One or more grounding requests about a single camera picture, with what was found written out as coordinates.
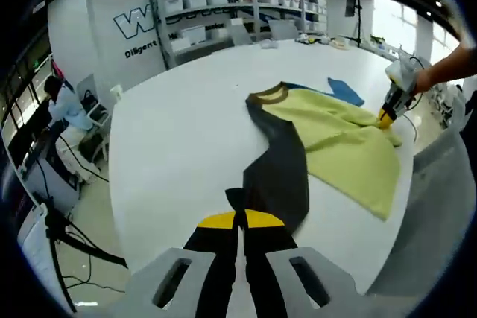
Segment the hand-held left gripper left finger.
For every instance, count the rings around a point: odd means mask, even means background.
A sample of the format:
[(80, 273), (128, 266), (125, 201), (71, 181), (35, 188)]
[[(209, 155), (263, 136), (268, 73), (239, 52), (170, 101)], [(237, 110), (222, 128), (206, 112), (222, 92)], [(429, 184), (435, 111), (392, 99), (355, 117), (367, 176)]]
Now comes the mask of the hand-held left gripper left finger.
[(170, 248), (131, 277), (127, 311), (137, 317), (225, 317), (236, 279), (236, 213), (203, 219), (182, 248)]

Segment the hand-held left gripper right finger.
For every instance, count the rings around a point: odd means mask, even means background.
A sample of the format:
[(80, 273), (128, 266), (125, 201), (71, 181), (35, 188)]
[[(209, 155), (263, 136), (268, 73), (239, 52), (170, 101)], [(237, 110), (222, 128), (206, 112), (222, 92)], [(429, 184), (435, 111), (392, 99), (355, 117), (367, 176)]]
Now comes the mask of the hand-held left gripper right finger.
[(354, 317), (356, 285), (311, 247), (299, 247), (283, 222), (247, 210), (246, 277), (258, 317)]

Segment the person's right hand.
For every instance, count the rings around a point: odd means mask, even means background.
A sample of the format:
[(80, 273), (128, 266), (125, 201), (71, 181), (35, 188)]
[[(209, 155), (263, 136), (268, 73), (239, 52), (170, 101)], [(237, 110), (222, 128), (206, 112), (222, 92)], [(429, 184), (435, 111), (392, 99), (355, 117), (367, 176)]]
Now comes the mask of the person's right hand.
[(435, 84), (434, 78), (432, 76), (432, 69), (422, 69), (417, 74), (417, 79), (415, 81), (414, 89), (411, 92), (411, 97), (414, 98), (416, 95), (421, 95), (429, 91)]

